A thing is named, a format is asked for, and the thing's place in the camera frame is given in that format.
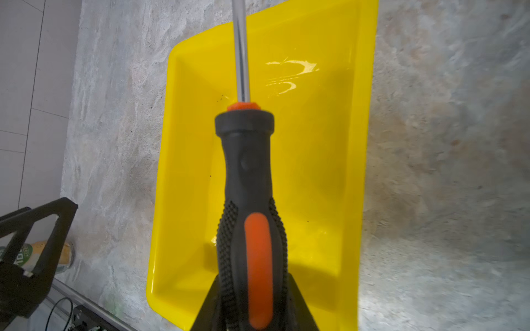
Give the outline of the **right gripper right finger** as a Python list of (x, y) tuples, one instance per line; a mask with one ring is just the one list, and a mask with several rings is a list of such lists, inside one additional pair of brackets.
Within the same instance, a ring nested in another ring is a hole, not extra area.
[(288, 275), (287, 317), (285, 330), (319, 331), (292, 274)]

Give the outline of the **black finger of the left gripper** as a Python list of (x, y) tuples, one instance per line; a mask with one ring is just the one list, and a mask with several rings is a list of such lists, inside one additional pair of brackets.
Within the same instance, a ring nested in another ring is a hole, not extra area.
[[(70, 266), (73, 247), (66, 242), (78, 205), (62, 197), (37, 208), (25, 207), (1, 217), (1, 318), (29, 318), (47, 298), (55, 274)], [(33, 244), (33, 226), (55, 216), (50, 237)]]

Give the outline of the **orange black screwdriver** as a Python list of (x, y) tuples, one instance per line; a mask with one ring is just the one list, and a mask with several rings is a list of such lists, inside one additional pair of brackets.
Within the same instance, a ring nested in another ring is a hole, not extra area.
[(233, 1), (232, 8), (237, 103), (215, 118), (226, 164), (217, 235), (222, 312), (229, 330), (283, 330), (287, 251), (272, 214), (275, 120), (251, 101), (245, 3)]

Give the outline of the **yellow plastic bin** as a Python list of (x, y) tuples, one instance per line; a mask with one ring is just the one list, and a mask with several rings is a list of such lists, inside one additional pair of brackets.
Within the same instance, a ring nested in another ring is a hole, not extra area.
[[(357, 330), (376, 1), (286, 1), (247, 19), (252, 100), (274, 114), (273, 196), (288, 268), (320, 330)], [(172, 49), (146, 296), (189, 330), (217, 274), (225, 165), (215, 117), (237, 100), (233, 26)]]

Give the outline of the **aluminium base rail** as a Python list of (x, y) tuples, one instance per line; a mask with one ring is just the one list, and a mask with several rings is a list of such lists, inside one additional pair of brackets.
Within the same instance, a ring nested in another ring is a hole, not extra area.
[(135, 330), (58, 279), (53, 280), (44, 304), (50, 309), (45, 330), (51, 329), (53, 317), (65, 321), (65, 325), (58, 330)]

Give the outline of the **green label can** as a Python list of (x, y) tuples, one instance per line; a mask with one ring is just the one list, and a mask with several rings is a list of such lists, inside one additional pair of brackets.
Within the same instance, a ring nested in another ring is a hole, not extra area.
[[(32, 272), (42, 252), (44, 251), (46, 243), (47, 241), (38, 241), (33, 244), (23, 244), (22, 249), (15, 258), (14, 264), (26, 271)], [(74, 259), (75, 250), (73, 244), (65, 243), (57, 268), (55, 270), (55, 274), (61, 274), (68, 270), (72, 266)]]

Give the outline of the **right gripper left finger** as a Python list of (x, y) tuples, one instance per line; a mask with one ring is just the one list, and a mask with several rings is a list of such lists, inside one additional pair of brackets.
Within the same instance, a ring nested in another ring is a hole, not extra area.
[(214, 278), (210, 290), (204, 299), (202, 307), (190, 331), (217, 331), (219, 330), (219, 280)]

